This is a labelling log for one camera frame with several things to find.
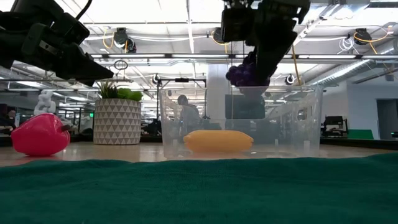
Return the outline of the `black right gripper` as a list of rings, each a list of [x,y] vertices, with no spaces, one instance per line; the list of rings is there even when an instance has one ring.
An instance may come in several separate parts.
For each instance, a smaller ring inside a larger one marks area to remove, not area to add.
[[[256,84],[269,86],[271,76],[297,38],[294,31],[310,9],[309,0],[263,0],[251,11],[245,44],[256,46]]]

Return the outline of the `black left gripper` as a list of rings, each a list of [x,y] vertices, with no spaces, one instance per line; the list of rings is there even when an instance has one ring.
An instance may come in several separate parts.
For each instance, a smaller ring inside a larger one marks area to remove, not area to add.
[[[113,77],[113,72],[84,53],[80,44],[89,31],[64,12],[53,19],[31,22],[35,14],[1,13],[1,66],[11,68],[20,61],[57,73],[59,78],[93,86],[95,80]]]

